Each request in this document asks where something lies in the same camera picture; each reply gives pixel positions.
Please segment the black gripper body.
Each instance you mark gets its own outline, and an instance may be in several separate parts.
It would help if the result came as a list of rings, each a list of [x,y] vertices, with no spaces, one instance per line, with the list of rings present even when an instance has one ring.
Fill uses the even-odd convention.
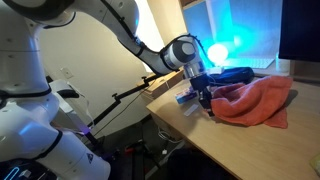
[[[191,78],[190,83],[193,89],[198,93],[198,95],[202,96],[204,100],[211,100],[211,93],[208,90],[209,79],[206,74]]]

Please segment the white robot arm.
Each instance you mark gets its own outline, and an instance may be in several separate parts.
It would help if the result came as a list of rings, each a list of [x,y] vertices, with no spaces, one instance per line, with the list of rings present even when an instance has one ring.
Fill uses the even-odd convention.
[[[136,35],[135,0],[0,0],[0,160],[36,161],[63,180],[108,180],[111,166],[73,133],[51,125],[59,109],[40,56],[38,32],[69,24],[83,12],[157,75],[183,68],[195,79],[204,74],[199,40],[176,37],[161,51]]]

